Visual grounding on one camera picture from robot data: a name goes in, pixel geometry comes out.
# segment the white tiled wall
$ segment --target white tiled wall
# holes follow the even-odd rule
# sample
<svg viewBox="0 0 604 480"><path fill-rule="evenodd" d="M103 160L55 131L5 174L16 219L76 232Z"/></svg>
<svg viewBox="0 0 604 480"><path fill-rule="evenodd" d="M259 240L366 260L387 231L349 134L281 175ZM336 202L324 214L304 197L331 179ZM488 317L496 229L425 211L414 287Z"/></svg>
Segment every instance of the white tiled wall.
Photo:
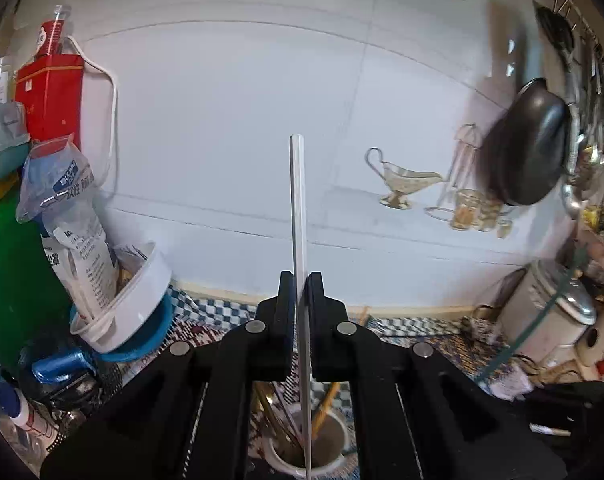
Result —
<svg viewBox="0 0 604 480"><path fill-rule="evenodd" d="M570 229L551 193L516 212L505 240L455 232L422 211L441 185L412 196L411 210L385 208L364 163L377 146L446 175L460 125L485 132L509 105L507 64L542 74L532 0L23 0L19 61L57 3L73 7L69 30L86 53L118 75L104 224L116 242L158 242L178 279L275 292L292 267L293 133L306 145L310 268L346 303L470 304L553 255ZM95 173L109 102L108 81L87 74L82 148Z"/></svg>

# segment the glass cup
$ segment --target glass cup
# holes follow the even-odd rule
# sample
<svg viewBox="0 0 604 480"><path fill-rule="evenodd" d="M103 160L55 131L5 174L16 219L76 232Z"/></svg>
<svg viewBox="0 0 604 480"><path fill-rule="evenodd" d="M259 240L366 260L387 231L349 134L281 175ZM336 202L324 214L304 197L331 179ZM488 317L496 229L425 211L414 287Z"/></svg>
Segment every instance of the glass cup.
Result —
<svg viewBox="0 0 604 480"><path fill-rule="evenodd" d="M509 236L512 228L513 220L509 220L508 218L498 220L498 238L506 238Z"/></svg>
<svg viewBox="0 0 604 480"><path fill-rule="evenodd" d="M502 205L502 201L495 198L487 197L482 200L480 213L477 216L477 222L474 224L474 227L478 231L491 231L495 229Z"/></svg>
<svg viewBox="0 0 604 480"><path fill-rule="evenodd" d="M456 195L456 210L449 225L458 231L466 231L476 222L483 199L482 193L473 189L460 189Z"/></svg>

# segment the hanging ladle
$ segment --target hanging ladle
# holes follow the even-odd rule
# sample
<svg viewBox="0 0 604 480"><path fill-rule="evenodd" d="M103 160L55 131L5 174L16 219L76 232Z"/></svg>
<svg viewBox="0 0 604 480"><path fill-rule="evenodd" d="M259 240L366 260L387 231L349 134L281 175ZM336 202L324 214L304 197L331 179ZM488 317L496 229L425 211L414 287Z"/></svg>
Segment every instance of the hanging ladle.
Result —
<svg viewBox="0 0 604 480"><path fill-rule="evenodd" d="M566 0L560 8L563 8L569 0ZM557 8L557 0L554 3L554 10ZM564 174L562 175L562 184L560 187L560 198L566 213L572 218L577 219L586 201L582 199L581 190L575 185L576 168L578 163L579 142L580 142L580 89L578 80L573 70L573 49L575 48L575 38L573 37L573 27L569 24L565 16L555 13L548 7L538 6L536 16L544 33L551 44L556 49L566 76L566 106L569 110L569 135L566 143L566 157L564 165Z"/></svg>

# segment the bottle cap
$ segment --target bottle cap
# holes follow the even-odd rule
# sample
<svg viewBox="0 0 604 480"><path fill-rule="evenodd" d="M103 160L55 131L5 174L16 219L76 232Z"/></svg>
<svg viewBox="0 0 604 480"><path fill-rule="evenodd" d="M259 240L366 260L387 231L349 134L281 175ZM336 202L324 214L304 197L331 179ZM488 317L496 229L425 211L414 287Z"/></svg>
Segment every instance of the bottle cap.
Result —
<svg viewBox="0 0 604 480"><path fill-rule="evenodd" d="M0 384L0 406L2 411L11 418L20 414L20 397L15 388L8 383Z"/></svg>

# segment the blue bowl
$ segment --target blue bowl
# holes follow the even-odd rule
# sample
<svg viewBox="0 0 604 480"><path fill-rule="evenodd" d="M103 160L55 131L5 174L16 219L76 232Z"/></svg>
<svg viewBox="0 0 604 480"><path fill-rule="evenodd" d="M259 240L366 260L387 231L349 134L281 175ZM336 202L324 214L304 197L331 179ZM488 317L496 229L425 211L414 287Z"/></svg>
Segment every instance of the blue bowl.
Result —
<svg viewBox="0 0 604 480"><path fill-rule="evenodd" d="M76 314L76 306L71 307L70 319ZM173 305L171 297L165 294L144 324L124 344L106 354L97 354L102 361L119 362L134 361L151 352L160 345L169 331L173 320Z"/></svg>

